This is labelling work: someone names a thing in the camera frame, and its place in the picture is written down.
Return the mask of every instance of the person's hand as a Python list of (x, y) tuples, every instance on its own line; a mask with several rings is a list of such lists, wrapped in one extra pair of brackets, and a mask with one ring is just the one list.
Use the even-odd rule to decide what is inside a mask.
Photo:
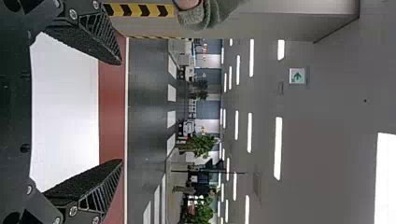
[(178, 0), (176, 2), (178, 4), (178, 7), (183, 10), (195, 8), (199, 4), (199, 0)]

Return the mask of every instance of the white wall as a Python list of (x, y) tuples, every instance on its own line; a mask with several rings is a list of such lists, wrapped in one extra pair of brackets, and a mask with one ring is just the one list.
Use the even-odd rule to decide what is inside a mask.
[(31, 177), (44, 191), (99, 163), (98, 61), (47, 35), (31, 51)]

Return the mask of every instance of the metal screw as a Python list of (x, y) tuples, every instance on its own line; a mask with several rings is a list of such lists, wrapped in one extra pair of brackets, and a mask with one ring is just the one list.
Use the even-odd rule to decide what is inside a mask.
[(20, 148), (21, 153), (28, 153), (30, 151), (30, 144), (23, 144)]
[(76, 206), (71, 207), (70, 211), (69, 211), (69, 216), (74, 217), (76, 215), (77, 211), (78, 211), (78, 209)]
[(31, 185), (27, 186), (27, 195), (30, 195), (33, 191), (33, 187)]
[(61, 3), (59, 2), (59, 0), (53, 0), (53, 4), (55, 4), (56, 7), (61, 6)]
[(93, 4), (93, 8), (95, 8), (96, 10), (99, 9), (100, 5), (99, 5), (98, 1), (93, 1), (92, 4)]
[(73, 21), (78, 18), (78, 14), (73, 8), (69, 10), (69, 16)]
[(55, 220), (53, 220), (52, 224), (61, 224), (61, 218), (56, 217)]
[(92, 224), (99, 224), (99, 217), (94, 217)]

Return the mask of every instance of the person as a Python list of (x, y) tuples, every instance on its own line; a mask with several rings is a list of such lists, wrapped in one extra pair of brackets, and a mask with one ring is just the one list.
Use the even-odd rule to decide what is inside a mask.
[(213, 28), (248, 0), (173, 0), (181, 26), (194, 31)]

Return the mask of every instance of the yellow and black striped tape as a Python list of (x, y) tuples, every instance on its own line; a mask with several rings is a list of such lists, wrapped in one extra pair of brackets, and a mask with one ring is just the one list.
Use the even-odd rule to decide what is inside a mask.
[(174, 18), (175, 7), (164, 4), (144, 3), (104, 3), (109, 16)]
[(132, 35), (129, 37), (131, 37), (133, 39), (177, 39), (177, 40), (188, 39), (188, 38), (184, 38), (184, 37), (163, 36), (163, 35)]

